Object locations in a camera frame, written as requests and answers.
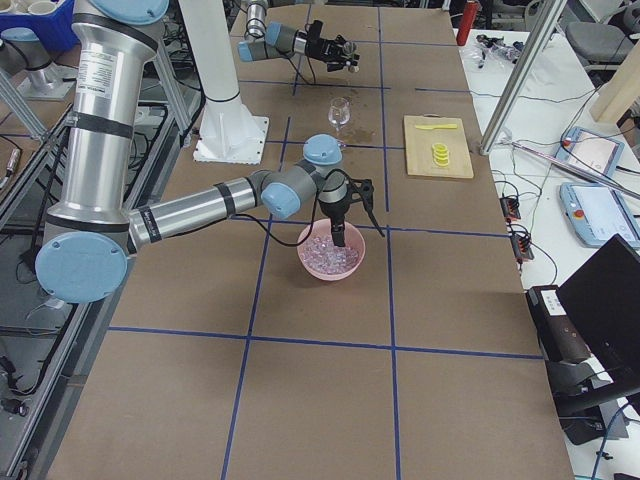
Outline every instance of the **pink bowl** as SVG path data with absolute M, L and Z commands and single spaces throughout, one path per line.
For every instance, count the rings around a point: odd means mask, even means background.
M 301 233 L 300 236 L 298 237 L 298 241 L 302 240 L 306 235 L 307 232 L 309 231 L 309 226 L 307 226 Z M 311 240 L 313 237 L 323 237 L 325 235 L 331 235 L 331 220 L 329 220 L 328 218 L 323 218 L 322 220 L 318 220 L 317 222 L 313 223 L 313 231 L 311 232 L 311 236 L 309 236 L 309 239 L 307 240 L 307 242 L 309 240 Z M 360 264 L 362 263 L 362 260 L 364 259 L 364 254 L 366 251 L 365 245 L 364 245 L 364 238 L 362 238 L 362 235 L 360 234 L 360 232 L 358 231 L 358 229 L 356 227 L 354 227 L 353 225 L 351 225 L 350 223 L 345 222 L 344 224 L 344 243 L 346 246 L 354 248 L 358 251 L 358 263 L 356 263 L 355 267 L 353 267 L 351 270 L 348 270 L 344 273 L 338 273 L 335 275 L 330 275 L 330 274 L 326 274 L 326 273 L 320 273 L 320 272 L 316 272 L 315 270 L 307 267 L 305 265 L 305 263 L 302 261 L 302 253 L 303 253 L 303 248 L 304 248 L 304 244 L 299 245 L 297 250 L 298 250 L 298 258 L 300 258 L 300 263 L 302 263 L 302 266 L 307 270 L 307 272 L 309 272 L 311 275 L 313 275 L 316 278 L 319 278 L 320 280 L 326 280 L 328 282 L 334 282 L 336 280 L 342 280 L 343 278 L 347 278 L 349 275 L 351 275 L 353 272 L 356 271 L 356 269 L 360 266 Z

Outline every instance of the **red bottle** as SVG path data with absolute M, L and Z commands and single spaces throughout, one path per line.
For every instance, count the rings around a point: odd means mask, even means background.
M 458 27 L 458 35 L 456 36 L 456 43 L 458 46 L 462 47 L 467 43 L 469 30 L 473 27 L 473 22 L 476 19 L 479 8 L 480 4 L 476 0 L 467 0 L 467 3 L 464 6 L 464 11 L 462 12 L 462 21 Z

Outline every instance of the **yellow knife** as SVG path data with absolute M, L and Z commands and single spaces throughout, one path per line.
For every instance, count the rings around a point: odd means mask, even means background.
M 440 125 L 415 125 L 418 130 L 455 130 L 458 125 L 455 123 L 443 123 Z

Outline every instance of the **white cup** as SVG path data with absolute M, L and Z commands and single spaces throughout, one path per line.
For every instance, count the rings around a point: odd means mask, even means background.
M 15 13 L 16 4 L 13 0 L 0 0 L 0 14 Z
M 31 15 L 49 15 L 55 12 L 58 5 L 48 1 L 38 1 L 29 5 L 27 12 Z
M 29 7 L 39 1 L 41 0 L 13 0 L 13 3 L 15 4 L 18 12 L 27 13 Z

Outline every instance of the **wooden cutting board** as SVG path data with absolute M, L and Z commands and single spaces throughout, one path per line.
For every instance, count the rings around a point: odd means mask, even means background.
M 416 125 L 456 124 L 456 129 L 420 130 Z M 405 115 L 404 143 L 407 173 L 423 177 L 473 178 L 469 147 L 459 118 Z M 432 145 L 449 148 L 449 165 L 441 167 L 433 160 Z

